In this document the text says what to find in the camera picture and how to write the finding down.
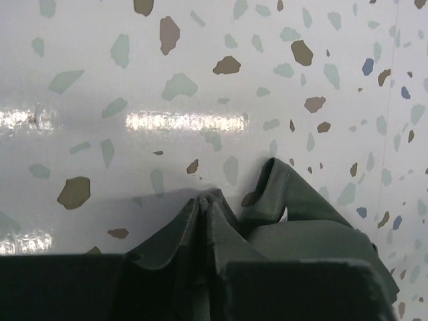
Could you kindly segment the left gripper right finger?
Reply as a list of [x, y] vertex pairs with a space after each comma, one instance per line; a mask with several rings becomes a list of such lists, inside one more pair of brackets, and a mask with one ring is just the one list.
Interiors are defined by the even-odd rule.
[[394, 320], [398, 288], [370, 239], [331, 220], [285, 221], [242, 237], [204, 197], [212, 320]]

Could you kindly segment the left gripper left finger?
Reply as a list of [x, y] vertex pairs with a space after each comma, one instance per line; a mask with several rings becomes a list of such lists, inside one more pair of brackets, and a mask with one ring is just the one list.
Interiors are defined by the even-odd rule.
[[2, 320], [192, 320], [199, 200], [122, 255], [1, 258]]

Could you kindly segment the dark grey t shirt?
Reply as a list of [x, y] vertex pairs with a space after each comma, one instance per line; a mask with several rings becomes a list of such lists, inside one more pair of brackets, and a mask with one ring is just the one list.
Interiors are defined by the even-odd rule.
[[250, 206], [239, 220], [242, 236], [270, 259], [356, 259], [380, 276], [389, 302], [399, 287], [368, 235], [355, 229], [290, 165], [269, 158]]

